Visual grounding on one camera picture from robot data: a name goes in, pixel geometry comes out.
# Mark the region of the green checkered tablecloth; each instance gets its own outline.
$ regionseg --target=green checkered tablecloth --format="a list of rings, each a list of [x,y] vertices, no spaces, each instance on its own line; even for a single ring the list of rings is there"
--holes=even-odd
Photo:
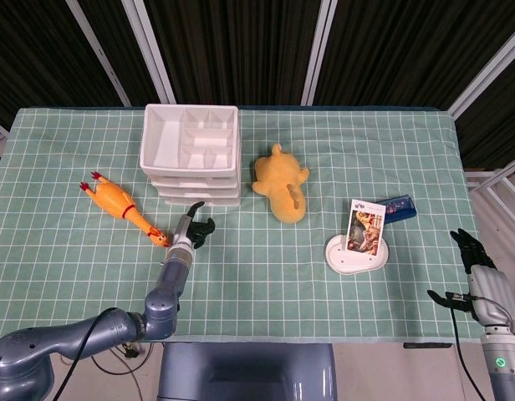
[[[178,340],[375,341],[450,338],[449,312],[426,295],[466,291],[448,231],[475,232],[448,113],[241,110],[242,200],[202,208],[217,230],[196,252]],[[79,189],[97,170],[126,188],[158,227],[175,229],[139,167],[143,111],[22,109],[0,165],[0,336],[107,307],[143,311],[165,250]],[[252,193],[252,163],[275,142],[310,171],[304,219],[282,225]],[[352,199],[411,195],[418,216],[385,227],[387,264],[340,276],[327,241],[345,233]],[[481,328],[463,313],[464,338]]]

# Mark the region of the blue package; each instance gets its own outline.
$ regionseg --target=blue package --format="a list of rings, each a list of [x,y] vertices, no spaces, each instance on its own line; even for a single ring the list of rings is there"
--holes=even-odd
[[[397,196],[396,198],[381,200],[375,203],[385,205],[384,225],[417,216],[414,201],[409,195]]]

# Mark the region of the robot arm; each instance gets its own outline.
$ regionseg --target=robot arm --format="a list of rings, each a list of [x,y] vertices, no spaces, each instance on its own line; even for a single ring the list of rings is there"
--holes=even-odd
[[[466,268],[469,294],[446,292],[446,298],[432,290],[428,295],[443,307],[472,316],[485,328],[481,337],[492,390],[497,401],[515,401],[515,301],[507,276],[486,254],[481,242],[464,230],[451,232]]]
[[[46,397],[53,386],[54,374],[49,355],[60,353],[76,358],[89,330],[81,358],[112,347],[140,340],[161,340],[176,330],[179,298],[186,284],[194,249],[215,230],[215,223],[192,221],[203,202],[182,216],[173,246],[168,251],[156,287],[146,296],[143,314],[115,309],[98,317],[57,327],[31,327],[12,332],[0,339],[0,401],[34,400]]]

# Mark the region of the yellow rubber chicken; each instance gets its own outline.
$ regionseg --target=yellow rubber chicken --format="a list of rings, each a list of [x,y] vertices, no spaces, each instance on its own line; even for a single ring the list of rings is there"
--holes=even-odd
[[[96,186],[96,192],[92,191],[86,182],[81,182],[79,188],[84,190],[96,205],[117,219],[131,221],[150,238],[154,245],[168,247],[166,235],[140,215],[135,201],[127,192],[97,171],[92,172],[92,178],[101,182]]]

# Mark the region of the orange stuffed toy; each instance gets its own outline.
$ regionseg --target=orange stuffed toy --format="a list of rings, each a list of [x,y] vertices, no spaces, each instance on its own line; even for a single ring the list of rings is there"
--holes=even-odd
[[[282,223],[296,223],[306,214],[306,199],[300,186],[308,179],[309,170],[301,169],[298,160],[282,152],[275,144],[273,154],[254,163],[256,181],[252,189],[271,201],[274,216]]]

